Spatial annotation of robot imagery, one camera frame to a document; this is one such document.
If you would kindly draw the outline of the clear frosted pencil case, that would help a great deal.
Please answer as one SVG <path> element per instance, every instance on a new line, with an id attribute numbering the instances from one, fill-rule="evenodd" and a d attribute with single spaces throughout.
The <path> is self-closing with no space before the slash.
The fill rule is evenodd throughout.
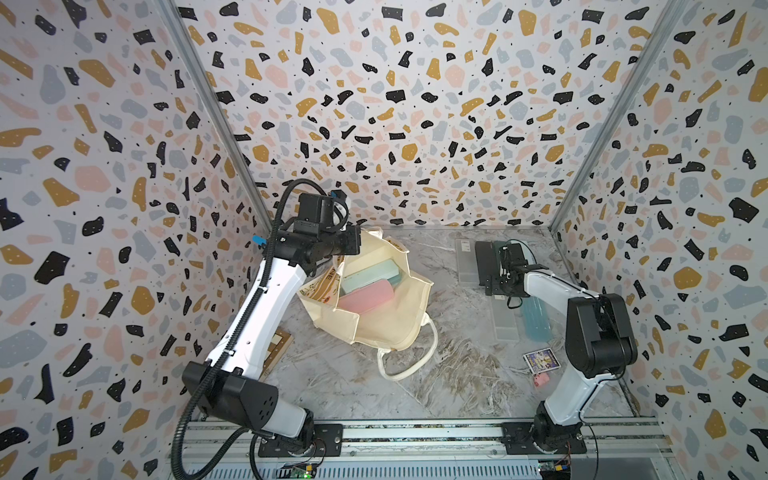
<path id="1" fill-rule="evenodd" d="M 519 304 L 507 305 L 505 296 L 496 295 L 490 299 L 490 308 L 495 338 L 502 342 L 517 342 L 520 339 Z"/>

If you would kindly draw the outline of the translucent grey pencil case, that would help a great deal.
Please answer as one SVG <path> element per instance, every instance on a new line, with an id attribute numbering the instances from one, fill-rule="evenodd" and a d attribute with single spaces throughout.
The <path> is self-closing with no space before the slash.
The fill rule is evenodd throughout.
<path id="1" fill-rule="evenodd" d="M 466 288 L 479 287 L 479 274 L 475 253 L 475 241 L 465 238 L 455 240 L 458 283 Z"/>

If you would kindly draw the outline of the teal translucent pencil case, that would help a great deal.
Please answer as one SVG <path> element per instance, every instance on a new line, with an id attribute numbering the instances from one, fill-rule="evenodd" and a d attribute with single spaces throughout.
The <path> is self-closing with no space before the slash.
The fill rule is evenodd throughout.
<path id="1" fill-rule="evenodd" d="M 537 297 L 524 298 L 521 310 L 527 338 L 533 342 L 548 343 L 552 333 L 544 302 Z"/>

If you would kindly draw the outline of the cream floral canvas bag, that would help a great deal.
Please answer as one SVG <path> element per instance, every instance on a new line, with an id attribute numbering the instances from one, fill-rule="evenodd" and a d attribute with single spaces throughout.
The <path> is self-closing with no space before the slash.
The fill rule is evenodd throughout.
<path id="1" fill-rule="evenodd" d="M 427 313 L 433 282 L 411 269 L 408 254 L 382 229 L 364 229 L 359 254 L 333 260 L 298 292 L 316 328 L 348 344 L 375 348 L 379 373 L 389 381 L 404 380 L 426 365 L 439 340 Z M 425 326 L 432 330 L 427 352 L 405 370 L 389 374 L 384 357 L 410 348 Z"/>

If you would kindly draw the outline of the light mint pencil case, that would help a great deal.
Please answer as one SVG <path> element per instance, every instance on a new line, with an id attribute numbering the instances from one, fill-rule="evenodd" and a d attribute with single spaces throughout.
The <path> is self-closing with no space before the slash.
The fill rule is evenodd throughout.
<path id="1" fill-rule="evenodd" d="M 529 265 L 537 263 L 533 251 L 525 242 L 520 240 L 509 240 L 507 245 L 515 258 L 519 258 L 520 261 L 525 261 Z"/>

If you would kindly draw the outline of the black pencil case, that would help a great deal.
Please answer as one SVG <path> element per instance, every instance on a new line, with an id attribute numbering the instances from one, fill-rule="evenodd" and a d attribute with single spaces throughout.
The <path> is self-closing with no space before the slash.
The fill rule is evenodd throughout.
<path id="1" fill-rule="evenodd" d="M 486 291 L 493 291 L 493 282 L 500 273 L 497 249 L 492 242 L 478 241 L 475 243 L 475 257 L 479 285 Z"/>

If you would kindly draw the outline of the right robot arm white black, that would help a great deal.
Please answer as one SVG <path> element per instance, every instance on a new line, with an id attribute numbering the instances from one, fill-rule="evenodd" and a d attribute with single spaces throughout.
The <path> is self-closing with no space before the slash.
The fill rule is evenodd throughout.
<path id="1" fill-rule="evenodd" d="M 638 357 L 624 299 L 557 276 L 539 264 L 521 241 L 480 241 L 475 256 L 479 285 L 486 295 L 517 299 L 521 307 L 531 307 L 538 300 L 565 316 L 566 368 L 531 421 L 501 426 L 506 453 L 584 453 L 581 429 L 586 407 Z"/>

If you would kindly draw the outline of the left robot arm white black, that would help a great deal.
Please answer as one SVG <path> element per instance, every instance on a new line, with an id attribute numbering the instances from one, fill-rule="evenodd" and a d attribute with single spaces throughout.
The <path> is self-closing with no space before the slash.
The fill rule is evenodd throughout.
<path id="1" fill-rule="evenodd" d="M 314 442 L 310 411 L 281 399 L 260 377 L 268 347 L 292 299 L 308 276 L 333 256 L 357 255 L 361 229 L 297 220 L 277 229 L 264 245 L 256 282 L 232 325 L 204 362 L 191 362 L 182 381 L 192 397 L 179 421 L 172 452 L 180 455 L 195 410 L 245 431 L 283 441 L 299 453 Z"/>

